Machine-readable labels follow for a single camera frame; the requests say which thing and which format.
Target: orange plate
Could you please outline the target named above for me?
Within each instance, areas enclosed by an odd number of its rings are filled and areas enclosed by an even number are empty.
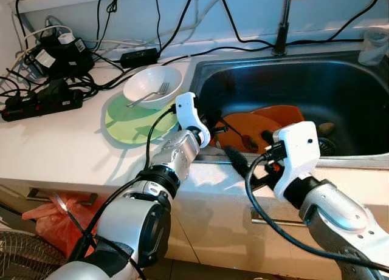
[[[234,127],[241,135],[251,136],[258,144],[259,154],[264,153],[264,148],[268,146],[268,144],[262,139],[261,133],[265,130],[274,132],[282,127],[280,124],[271,119],[251,113],[230,114],[225,116],[224,120]],[[219,127],[224,125],[219,122],[216,126]],[[241,137],[231,129],[229,129],[227,133],[220,133],[217,136],[221,148],[225,145],[232,145],[241,152],[249,152],[249,150],[244,147]]]
[[[257,109],[252,114],[276,121],[282,127],[304,121],[304,116],[296,106],[276,105]]]

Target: white wall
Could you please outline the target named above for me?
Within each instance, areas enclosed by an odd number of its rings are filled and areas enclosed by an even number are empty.
[[[12,0],[0,0],[0,75],[15,60],[20,49],[18,37],[12,24],[12,12],[8,3]]]
[[[199,11],[210,0],[199,0]],[[186,0],[160,0],[162,12],[161,32],[173,29]],[[227,0],[241,36],[267,35],[277,31],[283,0]],[[321,29],[339,28],[350,17],[365,8],[371,0],[292,0],[290,32],[316,32]],[[354,27],[388,23],[388,2],[379,0],[374,9],[351,25]],[[108,0],[103,2],[105,9]],[[47,15],[60,18],[71,26],[78,36],[94,39],[96,31],[96,2],[69,5],[27,14],[34,28],[44,26]],[[183,26],[195,20],[193,1]],[[119,10],[113,14],[106,39],[148,39],[156,34],[155,0],[120,0]],[[178,36],[177,41],[186,34]],[[227,15],[217,3],[199,25],[192,41],[232,38],[233,32]]]

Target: faucet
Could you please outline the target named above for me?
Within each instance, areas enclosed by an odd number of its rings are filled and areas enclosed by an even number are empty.
[[[286,54],[286,39],[287,31],[289,29],[288,19],[289,11],[291,9],[291,1],[292,0],[284,0],[283,16],[280,22],[280,26],[278,27],[277,40],[273,48],[273,55],[275,56],[283,56]]]

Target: power adapter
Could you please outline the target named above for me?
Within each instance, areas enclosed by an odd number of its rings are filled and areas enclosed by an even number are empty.
[[[150,64],[156,64],[158,62],[158,57],[156,48],[128,52],[120,57],[120,65],[124,69],[148,66]]]

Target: green plate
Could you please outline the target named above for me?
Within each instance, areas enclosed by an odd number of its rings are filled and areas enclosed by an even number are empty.
[[[116,140],[127,144],[146,143],[151,125],[174,103],[165,109],[151,110],[139,106],[126,107],[129,101],[120,95],[109,104],[105,114],[105,127]],[[172,129],[177,123],[174,114],[166,115],[155,127],[151,140],[159,138]]]

